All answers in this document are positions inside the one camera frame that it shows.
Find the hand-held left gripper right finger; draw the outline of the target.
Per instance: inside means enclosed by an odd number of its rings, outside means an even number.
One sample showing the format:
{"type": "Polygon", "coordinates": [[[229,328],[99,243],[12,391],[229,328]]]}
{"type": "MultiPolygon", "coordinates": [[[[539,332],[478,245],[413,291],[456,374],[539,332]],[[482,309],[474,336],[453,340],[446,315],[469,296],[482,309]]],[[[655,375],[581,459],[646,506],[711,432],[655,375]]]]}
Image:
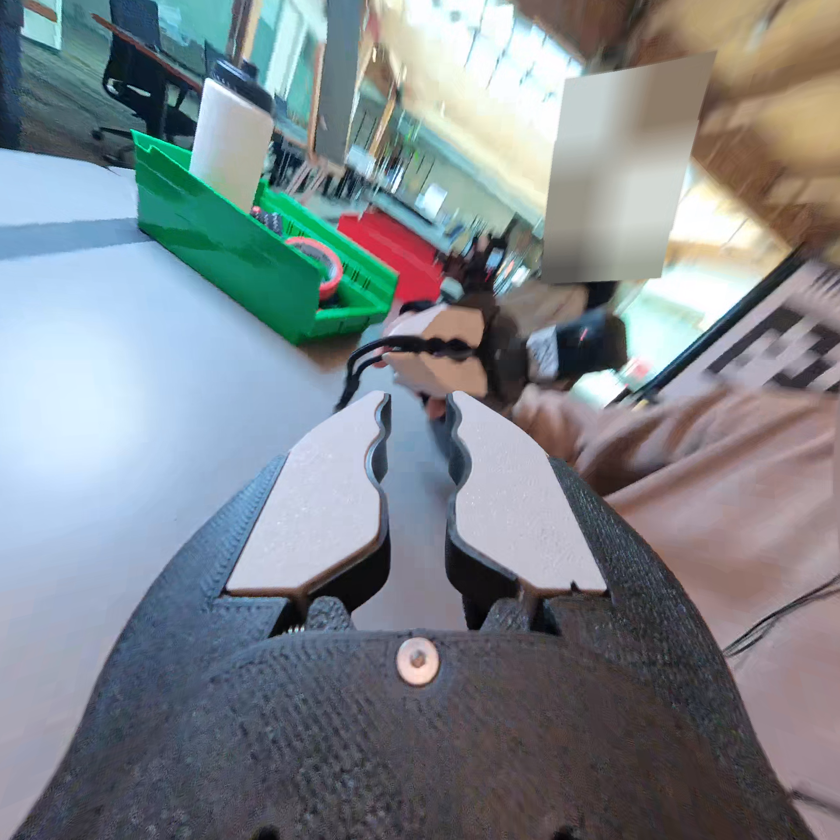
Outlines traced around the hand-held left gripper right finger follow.
{"type": "Polygon", "coordinates": [[[448,396],[445,570],[468,611],[525,603],[608,583],[552,459],[528,434],[464,392],[448,396]]]}

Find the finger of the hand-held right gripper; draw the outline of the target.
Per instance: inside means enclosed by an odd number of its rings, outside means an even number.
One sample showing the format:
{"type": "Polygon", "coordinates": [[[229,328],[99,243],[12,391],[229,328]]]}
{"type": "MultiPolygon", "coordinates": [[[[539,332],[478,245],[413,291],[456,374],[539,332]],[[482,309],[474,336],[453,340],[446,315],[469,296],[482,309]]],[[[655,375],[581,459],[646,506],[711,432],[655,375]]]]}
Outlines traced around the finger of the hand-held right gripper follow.
{"type": "Polygon", "coordinates": [[[478,351],[487,329],[477,308],[426,308],[398,314],[387,326],[388,351],[478,351]]]}
{"type": "Polygon", "coordinates": [[[453,360],[430,353],[384,353],[382,360],[393,370],[396,384],[419,395],[445,399],[455,392],[476,398],[489,394],[485,368],[473,356],[453,360]]]}

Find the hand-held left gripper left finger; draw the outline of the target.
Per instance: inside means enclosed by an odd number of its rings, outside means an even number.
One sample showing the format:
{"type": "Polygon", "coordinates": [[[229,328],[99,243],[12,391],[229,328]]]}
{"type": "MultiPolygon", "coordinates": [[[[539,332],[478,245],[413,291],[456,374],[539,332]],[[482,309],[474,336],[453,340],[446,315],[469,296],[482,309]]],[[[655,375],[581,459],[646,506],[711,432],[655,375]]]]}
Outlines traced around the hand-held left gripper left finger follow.
{"type": "Polygon", "coordinates": [[[373,391],[315,426],[289,451],[225,592],[279,596],[301,612],[321,596],[351,612],[390,571],[382,480],[391,397],[373,391]]]}

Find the person's right forearm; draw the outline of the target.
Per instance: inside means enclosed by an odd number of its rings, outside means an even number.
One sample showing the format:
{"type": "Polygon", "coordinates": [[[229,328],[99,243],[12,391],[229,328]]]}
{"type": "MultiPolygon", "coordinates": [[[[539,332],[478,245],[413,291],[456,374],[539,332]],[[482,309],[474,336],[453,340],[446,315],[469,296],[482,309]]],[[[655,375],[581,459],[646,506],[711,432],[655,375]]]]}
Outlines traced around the person's right forearm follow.
{"type": "Polygon", "coordinates": [[[530,385],[508,417],[603,497],[654,475],[724,476],[765,456],[833,459],[838,398],[720,387],[642,407],[594,409],[530,385]]]}

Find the red plastic bin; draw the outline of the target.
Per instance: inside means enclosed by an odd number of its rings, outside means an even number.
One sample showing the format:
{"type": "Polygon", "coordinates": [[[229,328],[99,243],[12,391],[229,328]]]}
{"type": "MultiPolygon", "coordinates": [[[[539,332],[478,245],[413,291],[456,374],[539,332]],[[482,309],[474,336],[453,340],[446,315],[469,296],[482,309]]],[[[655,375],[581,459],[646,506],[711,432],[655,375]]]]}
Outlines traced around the red plastic bin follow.
{"type": "Polygon", "coordinates": [[[444,280],[438,250],[403,222],[374,207],[362,213],[342,213],[338,230],[396,272],[397,301],[438,298],[444,280]]]}

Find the red tape roll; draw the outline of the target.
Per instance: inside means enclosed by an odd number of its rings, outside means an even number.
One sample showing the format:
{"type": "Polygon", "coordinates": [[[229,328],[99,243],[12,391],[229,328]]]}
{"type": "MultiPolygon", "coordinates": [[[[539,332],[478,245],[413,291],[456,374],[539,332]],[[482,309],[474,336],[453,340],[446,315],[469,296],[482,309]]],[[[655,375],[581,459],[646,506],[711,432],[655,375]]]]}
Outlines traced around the red tape roll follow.
{"type": "Polygon", "coordinates": [[[329,305],[343,278],[343,264],[338,255],[324,243],[310,237],[290,236],[285,239],[285,245],[317,264],[320,276],[318,303],[321,308],[329,305]]]}

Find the black white marker board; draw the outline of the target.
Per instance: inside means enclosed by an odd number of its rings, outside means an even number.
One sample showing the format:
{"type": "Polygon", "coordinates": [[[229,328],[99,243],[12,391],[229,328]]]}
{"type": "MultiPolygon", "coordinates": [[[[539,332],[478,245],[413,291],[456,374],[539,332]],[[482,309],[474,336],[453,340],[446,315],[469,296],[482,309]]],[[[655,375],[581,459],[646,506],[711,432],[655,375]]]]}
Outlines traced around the black white marker board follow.
{"type": "Polygon", "coordinates": [[[659,403],[719,385],[837,396],[839,268],[801,245],[690,346],[611,405],[659,403]]]}

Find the green plastic bin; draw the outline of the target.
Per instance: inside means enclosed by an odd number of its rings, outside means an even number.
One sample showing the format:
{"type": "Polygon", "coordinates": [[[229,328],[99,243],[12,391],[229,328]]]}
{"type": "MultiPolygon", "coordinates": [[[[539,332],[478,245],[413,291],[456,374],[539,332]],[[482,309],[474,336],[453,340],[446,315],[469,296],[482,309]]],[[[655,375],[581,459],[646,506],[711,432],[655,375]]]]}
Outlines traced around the green plastic bin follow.
{"type": "Polygon", "coordinates": [[[280,234],[270,231],[195,178],[188,150],[142,132],[132,136],[140,230],[283,339],[299,345],[384,321],[397,288],[393,268],[263,180],[255,204],[282,222],[280,234]],[[337,257],[337,306],[322,308],[322,268],[289,245],[295,237],[337,257]]]}

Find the person's beige sweatshirt torso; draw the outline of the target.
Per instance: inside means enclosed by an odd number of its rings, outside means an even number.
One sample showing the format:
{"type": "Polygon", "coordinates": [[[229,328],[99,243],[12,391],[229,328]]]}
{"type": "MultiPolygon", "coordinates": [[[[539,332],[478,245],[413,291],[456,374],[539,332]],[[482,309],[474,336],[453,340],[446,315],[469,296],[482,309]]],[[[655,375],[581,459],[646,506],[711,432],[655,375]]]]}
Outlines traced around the person's beige sweatshirt torso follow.
{"type": "Polygon", "coordinates": [[[762,458],[724,476],[654,475],[605,499],[707,622],[783,787],[838,838],[838,485],[833,459],[762,458]]]}

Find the black flag board wooden stand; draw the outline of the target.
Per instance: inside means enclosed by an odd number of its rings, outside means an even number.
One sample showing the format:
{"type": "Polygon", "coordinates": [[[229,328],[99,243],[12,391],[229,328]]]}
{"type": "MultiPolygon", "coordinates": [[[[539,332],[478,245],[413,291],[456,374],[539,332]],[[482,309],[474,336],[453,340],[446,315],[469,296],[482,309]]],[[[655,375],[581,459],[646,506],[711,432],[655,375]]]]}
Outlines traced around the black flag board wooden stand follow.
{"type": "Polygon", "coordinates": [[[365,14],[364,1],[327,2],[313,151],[332,165],[346,161],[365,14]]]}

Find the white water bottle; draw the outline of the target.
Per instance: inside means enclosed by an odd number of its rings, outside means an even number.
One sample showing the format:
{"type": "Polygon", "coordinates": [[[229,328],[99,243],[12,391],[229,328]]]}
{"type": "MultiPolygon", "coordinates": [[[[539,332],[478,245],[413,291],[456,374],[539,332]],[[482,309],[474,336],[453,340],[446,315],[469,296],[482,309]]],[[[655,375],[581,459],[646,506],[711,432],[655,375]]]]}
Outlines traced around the white water bottle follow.
{"type": "Polygon", "coordinates": [[[251,214],[275,129],[276,103],[257,68],[218,59],[203,82],[189,172],[251,214]]]}

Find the wooden office desk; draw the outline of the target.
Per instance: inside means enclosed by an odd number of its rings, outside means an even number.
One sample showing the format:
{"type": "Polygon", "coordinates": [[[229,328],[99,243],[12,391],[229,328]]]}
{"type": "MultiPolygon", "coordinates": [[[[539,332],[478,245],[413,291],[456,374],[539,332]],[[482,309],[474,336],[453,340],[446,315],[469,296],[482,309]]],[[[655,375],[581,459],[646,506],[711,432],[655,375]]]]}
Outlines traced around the wooden office desk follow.
{"type": "Polygon", "coordinates": [[[163,69],[164,74],[172,84],[181,88],[192,90],[197,95],[201,94],[203,83],[191,76],[189,73],[184,72],[184,68],[171,61],[164,52],[154,47],[149,47],[134,37],[130,32],[121,29],[119,26],[98,14],[91,14],[90,17],[99,26],[107,29],[112,36],[131,46],[135,49],[135,51],[155,62],[156,65],[163,69]]]}

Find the black office chair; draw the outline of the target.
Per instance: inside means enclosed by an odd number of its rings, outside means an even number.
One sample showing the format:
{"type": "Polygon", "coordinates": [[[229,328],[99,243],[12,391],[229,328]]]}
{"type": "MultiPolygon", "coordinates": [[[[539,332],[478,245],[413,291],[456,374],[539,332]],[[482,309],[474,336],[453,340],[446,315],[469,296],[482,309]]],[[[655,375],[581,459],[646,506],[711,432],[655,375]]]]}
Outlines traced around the black office chair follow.
{"type": "MultiPolygon", "coordinates": [[[[110,1],[110,22],[162,52],[159,7],[152,1],[110,1]]],[[[192,90],[172,84],[163,69],[111,35],[101,85],[115,102],[143,122],[145,132],[172,143],[191,138],[196,121],[182,110],[192,90]]]]}

